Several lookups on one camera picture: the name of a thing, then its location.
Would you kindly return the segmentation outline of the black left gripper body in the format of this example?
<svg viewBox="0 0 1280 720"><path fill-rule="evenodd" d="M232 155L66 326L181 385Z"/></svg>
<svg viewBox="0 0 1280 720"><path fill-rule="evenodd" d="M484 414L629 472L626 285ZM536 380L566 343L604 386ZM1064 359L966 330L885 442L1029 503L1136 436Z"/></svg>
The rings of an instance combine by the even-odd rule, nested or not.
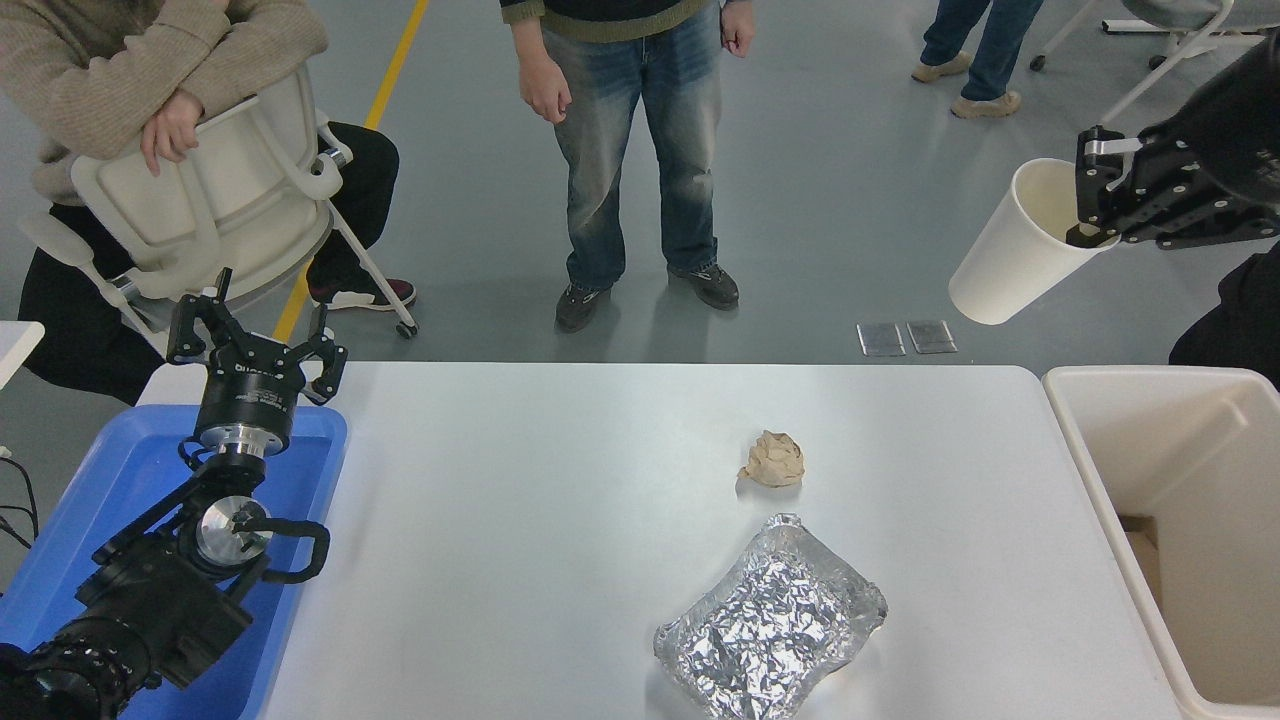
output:
<svg viewBox="0 0 1280 720"><path fill-rule="evenodd" d="M228 342L211 351L196 433L216 428L255 427L274 436L292 433L303 383L289 348L270 338Z"/></svg>

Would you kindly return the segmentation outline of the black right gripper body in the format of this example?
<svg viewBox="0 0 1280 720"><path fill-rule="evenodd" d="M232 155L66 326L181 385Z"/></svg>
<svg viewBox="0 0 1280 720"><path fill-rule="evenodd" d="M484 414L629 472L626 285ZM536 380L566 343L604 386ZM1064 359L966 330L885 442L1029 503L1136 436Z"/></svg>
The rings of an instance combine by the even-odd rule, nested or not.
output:
<svg viewBox="0 0 1280 720"><path fill-rule="evenodd" d="M1153 140L1147 163L1196 163L1233 196L1279 200L1277 36L1253 46L1146 135Z"/></svg>

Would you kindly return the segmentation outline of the person's left hand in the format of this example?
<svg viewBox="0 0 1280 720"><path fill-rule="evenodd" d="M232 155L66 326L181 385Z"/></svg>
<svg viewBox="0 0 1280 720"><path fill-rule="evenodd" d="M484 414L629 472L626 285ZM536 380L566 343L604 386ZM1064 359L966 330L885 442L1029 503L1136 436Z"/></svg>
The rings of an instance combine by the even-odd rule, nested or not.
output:
<svg viewBox="0 0 1280 720"><path fill-rule="evenodd" d="M140 151L152 177L160 176L161 160L182 163L191 150L198 147L196 128L202 117L202 102L193 94L178 88L145 122Z"/></svg>
<svg viewBox="0 0 1280 720"><path fill-rule="evenodd" d="M745 59L756 37L753 1L724 1L719 22L722 47L731 55Z"/></svg>

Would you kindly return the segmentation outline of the person's right hand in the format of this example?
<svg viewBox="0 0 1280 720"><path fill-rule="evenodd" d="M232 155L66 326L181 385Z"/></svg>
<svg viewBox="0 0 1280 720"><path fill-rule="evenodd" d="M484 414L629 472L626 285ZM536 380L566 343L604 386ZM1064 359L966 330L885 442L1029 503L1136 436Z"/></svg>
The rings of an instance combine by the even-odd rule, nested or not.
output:
<svg viewBox="0 0 1280 720"><path fill-rule="evenodd" d="M566 120L573 97L561 65L548 54L520 56L518 82L522 100L536 115L553 126Z"/></svg>

